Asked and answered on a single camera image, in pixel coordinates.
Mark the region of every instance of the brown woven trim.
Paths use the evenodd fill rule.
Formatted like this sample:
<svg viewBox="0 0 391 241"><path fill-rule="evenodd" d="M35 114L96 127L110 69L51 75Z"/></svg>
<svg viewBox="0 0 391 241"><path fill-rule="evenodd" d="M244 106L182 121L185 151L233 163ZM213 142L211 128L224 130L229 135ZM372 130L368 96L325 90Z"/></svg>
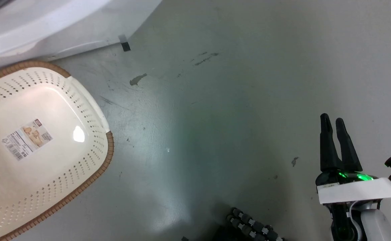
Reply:
<svg viewBox="0 0 391 241"><path fill-rule="evenodd" d="M30 67L47 68L61 74L65 78L70 76L70 73L68 73L66 70L62 69L61 67L58 67L57 65L43 62L43 61L25 61L1 70L0 78L9 75L11 73L17 72L18 70L27 69ZM108 153L106 154L105 161L102 163L99 169L97 169L97 171L93 175L91 175L91 177L89 177L84 183L82 183L79 187L73 190L73 192L71 192L61 201L56 203L50 209L47 209L41 215L37 216L31 221L20 226L18 229L15 229L14 231L0 237L0 241L10 241L11 239L21 235L27 230L35 227L38 223L44 221L45 219L53 215L53 213L57 212L66 204L68 204L70 201L72 201L74 198L76 198L76 196L78 196L82 191L84 191L88 186L90 186L96 179L98 179L100 175L102 175L105 172L106 168L108 168L109 164L111 163L112 156L114 154L114 136L110 131L106 133L106 138L108 139Z"/></svg>
<svg viewBox="0 0 391 241"><path fill-rule="evenodd" d="M70 76L70 73L68 73L66 70L62 69L61 67L58 67L55 64L52 63L47 63L44 61L24 61L20 62L17 64L14 64L10 67L7 67L3 70L0 70L0 78L12 74L14 72L17 72L18 70L24 70L27 68L33 68L33 67L42 67L42 68L47 68L52 71L55 71L61 75L63 75L64 78L67 78Z"/></svg>
<svg viewBox="0 0 391 241"><path fill-rule="evenodd" d="M106 155L105 161L102 163L100 168L97 169L97 171L93 175L91 175L91 177L89 177L84 183L82 183L73 192L71 192L71 194L67 195L56 205L52 206L47 211L43 212L41 215L37 216L36 218L22 225L18 229L8 233L7 235L0 237L0 241L10 241L11 239L21 235L27 230L35 227L38 223L44 221L45 219L53 215L53 213L57 212L59 209L61 209L70 201L72 201L74 198L76 198L76 196L78 196L82 191L84 191L88 186L90 186L97 178L99 178L100 175L102 175L105 172L106 168L108 168L112 160L112 155L114 154L114 136L110 131L106 133L106 138L108 139L108 154Z"/></svg>

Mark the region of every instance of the robotic hand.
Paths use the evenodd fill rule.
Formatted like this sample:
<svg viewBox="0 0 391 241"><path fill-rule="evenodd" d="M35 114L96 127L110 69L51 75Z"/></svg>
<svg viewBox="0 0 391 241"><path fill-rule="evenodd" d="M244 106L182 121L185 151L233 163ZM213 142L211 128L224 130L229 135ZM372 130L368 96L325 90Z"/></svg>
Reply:
<svg viewBox="0 0 391 241"><path fill-rule="evenodd" d="M341 157L336 153L329 116L322 114L320 170L316 179L319 201L329 209L334 241L391 241L391 226L379 210L383 198L391 197L391 176L377 178L361 173L356 150L344 121L336 120ZM391 167L391 157L385 162Z"/></svg>

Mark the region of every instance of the green led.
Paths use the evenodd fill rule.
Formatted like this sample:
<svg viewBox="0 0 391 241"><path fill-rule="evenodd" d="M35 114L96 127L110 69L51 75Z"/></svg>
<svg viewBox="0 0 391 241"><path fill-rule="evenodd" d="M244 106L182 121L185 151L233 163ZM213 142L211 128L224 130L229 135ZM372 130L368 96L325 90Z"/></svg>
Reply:
<svg viewBox="0 0 391 241"><path fill-rule="evenodd" d="M338 173L340 176L342 176L342 177L345 177L345 178L347 178L348 176L347 176L347 174L345 174L345 173L342 173L342 172L339 172Z"/></svg>
<svg viewBox="0 0 391 241"><path fill-rule="evenodd" d="M374 180L374 178L362 173L358 173L357 177L361 180Z"/></svg>

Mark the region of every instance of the concrete floor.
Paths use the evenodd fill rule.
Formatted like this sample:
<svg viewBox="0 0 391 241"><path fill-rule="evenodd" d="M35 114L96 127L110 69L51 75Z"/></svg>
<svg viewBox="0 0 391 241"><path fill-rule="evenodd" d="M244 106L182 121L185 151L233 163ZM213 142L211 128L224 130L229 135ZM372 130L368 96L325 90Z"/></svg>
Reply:
<svg viewBox="0 0 391 241"><path fill-rule="evenodd" d="M323 112L345 120L365 173L391 172L391 1L163 0L129 43L56 61L107 116L114 159L16 240L204 240L231 206L328 240Z"/></svg>

